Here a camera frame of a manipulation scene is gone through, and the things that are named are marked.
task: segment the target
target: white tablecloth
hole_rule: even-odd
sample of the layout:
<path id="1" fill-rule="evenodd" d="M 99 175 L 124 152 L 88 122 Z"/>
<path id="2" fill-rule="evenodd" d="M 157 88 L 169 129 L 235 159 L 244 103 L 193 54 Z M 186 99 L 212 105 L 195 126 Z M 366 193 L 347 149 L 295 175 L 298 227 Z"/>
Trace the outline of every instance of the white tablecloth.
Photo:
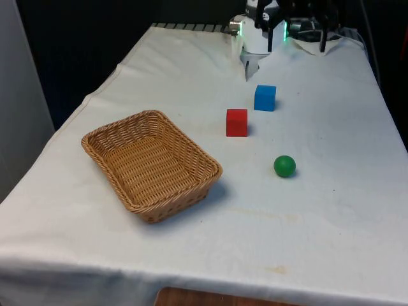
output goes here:
<path id="1" fill-rule="evenodd" d="M 358 45 L 290 41 L 245 82 L 220 33 L 150 29 L 0 205 L 0 303 L 151 305 L 165 286 L 302 305 L 408 305 L 408 155 Z M 256 84 L 277 109 L 253 110 Z M 225 137 L 227 108 L 250 135 Z M 159 224 L 126 211 L 81 137 L 163 111 L 224 173 Z M 272 170 L 282 154 L 295 177 Z"/>

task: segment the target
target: wicker basket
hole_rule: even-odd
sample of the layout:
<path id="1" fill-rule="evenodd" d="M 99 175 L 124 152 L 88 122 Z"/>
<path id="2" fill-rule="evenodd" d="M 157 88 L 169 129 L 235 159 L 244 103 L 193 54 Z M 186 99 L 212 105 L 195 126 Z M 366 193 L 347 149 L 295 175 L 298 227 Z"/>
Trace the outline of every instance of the wicker basket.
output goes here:
<path id="1" fill-rule="evenodd" d="M 222 173 L 214 158 L 157 110 L 100 127 L 82 138 L 82 147 L 124 206 L 149 223 L 205 198 Z"/>

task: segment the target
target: block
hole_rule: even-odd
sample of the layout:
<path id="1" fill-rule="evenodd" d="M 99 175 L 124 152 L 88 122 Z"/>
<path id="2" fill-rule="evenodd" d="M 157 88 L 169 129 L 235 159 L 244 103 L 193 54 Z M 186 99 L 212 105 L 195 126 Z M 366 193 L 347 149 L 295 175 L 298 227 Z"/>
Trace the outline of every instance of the block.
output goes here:
<path id="1" fill-rule="evenodd" d="M 248 110 L 227 110 L 227 137 L 248 136 Z"/>
<path id="2" fill-rule="evenodd" d="M 273 112 L 275 110 L 276 86 L 258 85 L 255 91 L 255 110 Z"/>

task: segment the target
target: blue cube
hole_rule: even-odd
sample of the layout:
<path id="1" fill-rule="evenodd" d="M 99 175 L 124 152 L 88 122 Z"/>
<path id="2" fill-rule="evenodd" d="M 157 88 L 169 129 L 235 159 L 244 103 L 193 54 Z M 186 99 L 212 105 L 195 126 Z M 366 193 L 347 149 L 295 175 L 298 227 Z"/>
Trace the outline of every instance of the blue cube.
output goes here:
<path id="1" fill-rule="evenodd" d="M 276 86 L 258 85 L 255 91 L 255 110 L 273 112 L 275 110 Z"/>

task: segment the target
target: ball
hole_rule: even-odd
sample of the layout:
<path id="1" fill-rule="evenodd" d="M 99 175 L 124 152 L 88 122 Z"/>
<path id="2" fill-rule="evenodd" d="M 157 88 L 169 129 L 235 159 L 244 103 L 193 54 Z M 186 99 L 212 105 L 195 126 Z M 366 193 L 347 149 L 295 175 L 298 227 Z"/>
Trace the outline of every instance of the ball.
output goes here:
<path id="1" fill-rule="evenodd" d="M 276 174 L 280 177 L 290 177 L 295 173 L 296 163 L 290 156 L 279 156 L 273 163 Z"/>

